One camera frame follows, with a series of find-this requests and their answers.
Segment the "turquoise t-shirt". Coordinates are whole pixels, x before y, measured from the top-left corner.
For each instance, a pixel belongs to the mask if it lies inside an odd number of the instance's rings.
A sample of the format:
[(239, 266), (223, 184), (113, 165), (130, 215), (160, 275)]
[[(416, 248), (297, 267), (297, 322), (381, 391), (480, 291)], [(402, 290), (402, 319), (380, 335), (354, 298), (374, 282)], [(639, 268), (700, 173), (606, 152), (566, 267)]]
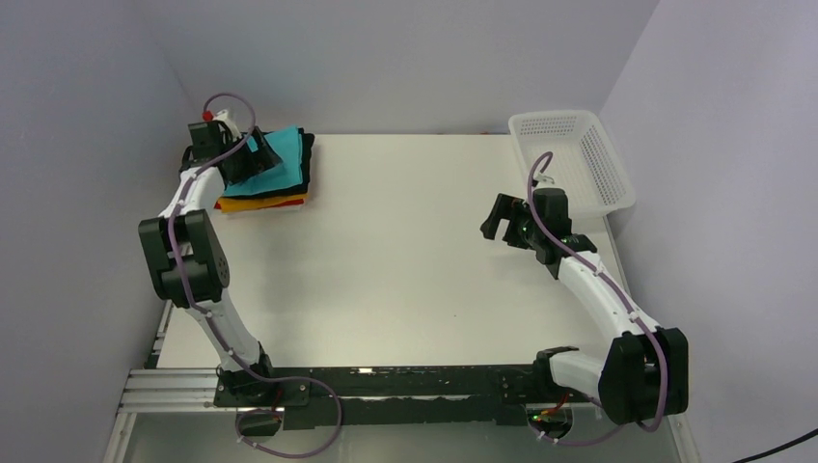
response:
[(224, 196), (227, 198), (256, 196), (302, 186), (307, 180), (307, 175), (302, 169), (304, 160), (302, 135), (303, 129), (295, 125), (266, 132), (264, 140), (281, 158), (281, 162), (243, 182), (228, 186)]

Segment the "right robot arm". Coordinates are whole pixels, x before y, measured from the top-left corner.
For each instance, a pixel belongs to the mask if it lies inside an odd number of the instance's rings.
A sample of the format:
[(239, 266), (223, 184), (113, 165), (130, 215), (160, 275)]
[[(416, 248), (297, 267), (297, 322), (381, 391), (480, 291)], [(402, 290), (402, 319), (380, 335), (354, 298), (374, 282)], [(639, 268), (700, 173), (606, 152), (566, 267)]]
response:
[(572, 390), (595, 399), (616, 424), (647, 427), (651, 419), (689, 406), (689, 342), (643, 311), (613, 279), (595, 244), (572, 230), (566, 193), (539, 188), (526, 199), (499, 194), (480, 232), (495, 239), (502, 221), (506, 245), (532, 251), (552, 278), (581, 303), (609, 344), (604, 359), (575, 346), (544, 349), (532, 363), (543, 392)]

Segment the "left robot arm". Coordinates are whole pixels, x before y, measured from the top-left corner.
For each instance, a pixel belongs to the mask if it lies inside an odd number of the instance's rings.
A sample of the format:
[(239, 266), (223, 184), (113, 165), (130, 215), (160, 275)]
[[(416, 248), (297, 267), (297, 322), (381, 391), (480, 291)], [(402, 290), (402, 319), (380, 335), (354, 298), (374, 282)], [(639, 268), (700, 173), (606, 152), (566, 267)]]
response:
[(228, 388), (269, 382), (273, 368), (229, 295), (231, 271), (210, 212), (227, 187), (278, 166), (258, 127), (244, 133), (220, 120), (191, 123), (179, 186), (138, 235), (157, 296), (190, 314), (216, 349)]

